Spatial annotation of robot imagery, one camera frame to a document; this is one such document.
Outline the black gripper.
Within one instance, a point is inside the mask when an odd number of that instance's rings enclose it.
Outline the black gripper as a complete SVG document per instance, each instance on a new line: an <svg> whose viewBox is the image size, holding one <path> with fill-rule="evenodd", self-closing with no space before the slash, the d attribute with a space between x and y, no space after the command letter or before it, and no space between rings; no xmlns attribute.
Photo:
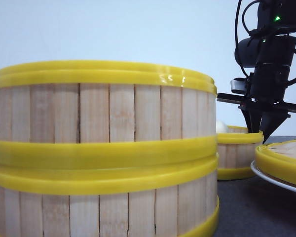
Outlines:
<svg viewBox="0 0 296 237"><path fill-rule="evenodd" d="M249 133L263 132L264 142L287 119L287 112L296 113L296 104L284 102L285 90L296 83L288 80L289 66L257 65L253 74L244 82L244 95L240 89L233 94L219 93L218 101L238 104Z"/></svg>

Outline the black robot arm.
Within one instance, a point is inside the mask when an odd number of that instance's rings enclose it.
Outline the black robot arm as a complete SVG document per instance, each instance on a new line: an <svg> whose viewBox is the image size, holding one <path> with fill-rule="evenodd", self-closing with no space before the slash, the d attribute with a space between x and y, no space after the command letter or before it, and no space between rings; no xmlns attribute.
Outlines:
<svg viewBox="0 0 296 237"><path fill-rule="evenodd" d="M249 37L235 41L235 60L241 70L253 68L244 78L235 78L231 94L219 93L218 101L237 104L249 133L262 132L264 140L296 113L296 104L284 101L296 55L296 0L259 0L256 29Z"/></svg>

